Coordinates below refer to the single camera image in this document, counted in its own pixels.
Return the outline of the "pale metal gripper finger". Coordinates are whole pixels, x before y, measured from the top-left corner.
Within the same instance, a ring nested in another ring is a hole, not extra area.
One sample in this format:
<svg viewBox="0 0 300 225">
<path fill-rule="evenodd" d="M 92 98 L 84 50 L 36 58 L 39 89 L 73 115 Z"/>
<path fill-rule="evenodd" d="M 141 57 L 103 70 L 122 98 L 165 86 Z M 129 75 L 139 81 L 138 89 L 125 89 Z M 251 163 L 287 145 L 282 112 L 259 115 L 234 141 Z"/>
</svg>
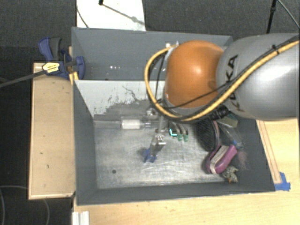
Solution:
<svg viewBox="0 0 300 225">
<path fill-rule="evenodd" d="M 157 159 L 157 154 L 165 145 L 166 142 L 154 142 L 151 144 L 151 162 L 154 162 Z"/>
<path fill-rule="evenodd" d="M 146 157 L 146 161 L 155 161 L 157 158 L 157 152 L 156 152 L 156 148 L 157 148 L 157 138 L 153 137 L 150 143 L 150 147 L 147 150 L 147 157 Z"/>
</svg>

